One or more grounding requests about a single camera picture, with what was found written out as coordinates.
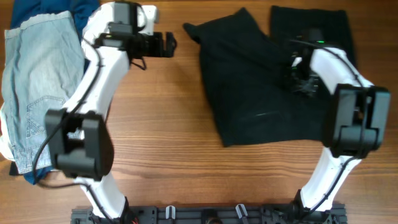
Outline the black shorts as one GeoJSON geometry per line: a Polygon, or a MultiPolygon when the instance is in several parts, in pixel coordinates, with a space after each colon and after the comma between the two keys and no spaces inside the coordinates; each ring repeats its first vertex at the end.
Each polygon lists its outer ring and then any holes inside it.
{"type": "Polygon", "coordinates": [[[345,11],[272,6],[268,34],[245,8],[183,28],[200,45],[203,86],[224,146],[320,140],[330,94],[324,85],[315,96],[289,88],[292,54],[302,48],[294,39],[319,29],[355,62],[345,11]]]}

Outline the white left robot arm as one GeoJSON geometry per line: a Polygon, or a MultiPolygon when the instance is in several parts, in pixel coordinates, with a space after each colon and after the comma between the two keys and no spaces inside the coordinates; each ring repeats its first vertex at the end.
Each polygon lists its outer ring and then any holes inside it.
{"type": "Polygon", "coordinates": [[[116,1],[100,6],[82,32],[89,66],[72,97],[45,115],[53,168],[80,186],[92,204],[87,222],[137,223],[111,174],[114,147],[106,127],[113,96],[132,66],[146,69],[145,58],[170,58],[177,42],[157,32],[154,5],[116,1]]]}

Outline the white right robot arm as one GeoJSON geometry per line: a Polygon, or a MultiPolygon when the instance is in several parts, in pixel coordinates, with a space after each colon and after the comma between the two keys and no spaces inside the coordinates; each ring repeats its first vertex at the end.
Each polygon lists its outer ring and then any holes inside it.
{"type": "Polygon", "coordinates": [[[325,213],[349,173],[382,144],[391,102],[387,88],[365,79],[344,50],[312,48],[309,70],[332,95],[322,132],[323,150],[310,180],[297,192],[290,215],[305,220],[325,213]]]}

